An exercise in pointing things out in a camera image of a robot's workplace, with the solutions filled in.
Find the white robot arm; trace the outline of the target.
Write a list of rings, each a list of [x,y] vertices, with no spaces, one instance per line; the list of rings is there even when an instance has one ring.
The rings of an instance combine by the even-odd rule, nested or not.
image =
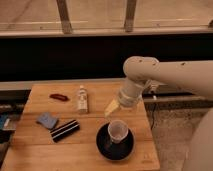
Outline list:
[[[213,101],[213,60],[159,62],[154,57],[132,56],[124,62],[123,72],[124,84],[105,109],[105,115],[120,106],[137,104],[151,81],[176,86]],[[213,171],[213,107],[193,134],[182,171]]]

